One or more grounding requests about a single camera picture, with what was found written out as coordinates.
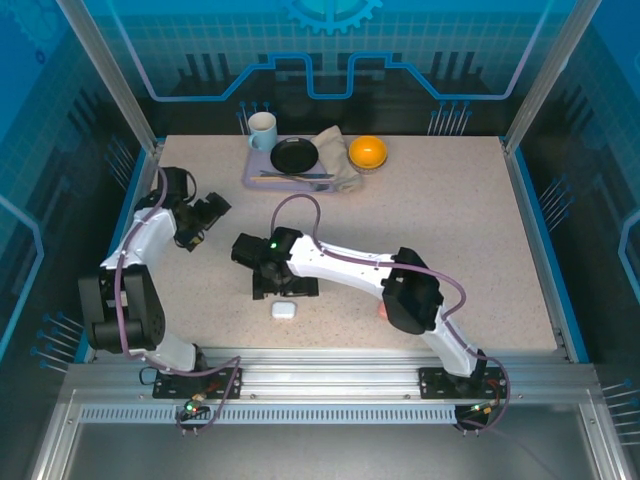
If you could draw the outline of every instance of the fork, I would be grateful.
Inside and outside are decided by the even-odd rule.
[[[326,183],[307,182],[306,180],[302,180],[301,178],[296,178],[296,177],[287,177],[287,178],[289,180],[293,180],[294,182],[304,183],[306,185],[309,185],[311,187],[311,190],[313,190],[314,192],[324,192],[325,190],[329,190],[329,187],[331,186]]]
[[[311,190],[313,190],[314,192],[324,192],[325,190],[329,190],[329,187],[331,186],[327,183],[309,182],[307,180],[303,180],[302,178],[294,177],[292,175],[286,175],[284,173],[273,172],[272,175],[275,177],[282,177],[282,178],[286,178],[287,180],[292,180],[294,182],[304,183],[306,185],[309,185],[311,187]]]

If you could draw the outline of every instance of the aluminum frame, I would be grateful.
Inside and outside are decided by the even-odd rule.
[[[582,38],[582,34],[591,23],[601,1],[577,1],[509,127],[505,137],[507,152],[515,152],[520,145],[553,85],[566,67],[569,57]]]
[[[56,1],[138,142],[147,152],[153,153],[156,136],[84,2]]]
[[[441,365],[427,350],[208,349],[206,354],[211,365],[242,356],[242,395],[229,402],[236,411],[282,409],[287,405],[349,405],[358,410],[383,405],[393,412],[408,406],[454,404],[420,399],[417,369]],[[509,370],[513,405],[579,405],[585,439],[600,477],[632,478],[593,365],[567,363],[560,355],[489,354],[500,356]],[[33,480],[64,478],[85,407],[157,409],[161,405],[181,405],[181,401],[151,398],[151,386],[139,384],[140,368],[139,363],[109,355],[90,365],[69,367]],[[120,417],[114,423],[126,422]],[[130,423],[154,420],[138,422],[132,416]],[[166,418],[158,418],[155,423],[166,424]]]

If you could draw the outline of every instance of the mounting plate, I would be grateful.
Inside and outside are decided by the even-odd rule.
[[[224,395],[232,374],[233,368],[225,368],[206,377],[180,377],[158,372],[153,384],[152,396],[157,399],[188,400],[196,393],[206,392],[207,400],[219,400]],[[227,398],[237,400],[240,398],[241,390],[242,369],[239,368]]]
[[[500,398],[507,396],[507,387],[504,383],[504,375],[498,367],[487,367],[482,378],[479,388],[474,389],[468,395],[462,395],[455,387],[453,382],[449,380],[447,372],[444,368],[419,368],[418,378],[420,380],[420,398],[423,400],[455,400],[455,399],[486,399],[493,400],[496,398],[496,390],[491,385],[490,380],[497,383]]]

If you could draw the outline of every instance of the gear logo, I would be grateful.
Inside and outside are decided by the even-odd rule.
[[[37,48],[43,49],[60,28],[60,15],[54,0],[5,0],[4,9],[13,14],[22,33]]]
[[[336,30],[360,28],[360,21],[373,18],[372,11],[382,7],[382,0],[283,0],[283,4],[289,19],[298,20],[300,27],[333,35]]]

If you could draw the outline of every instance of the bowl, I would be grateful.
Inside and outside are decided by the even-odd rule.
[[[363,135],[349,145],[349,161],[361,173],[379,169],[387,160],[387,146],[378,137]]]

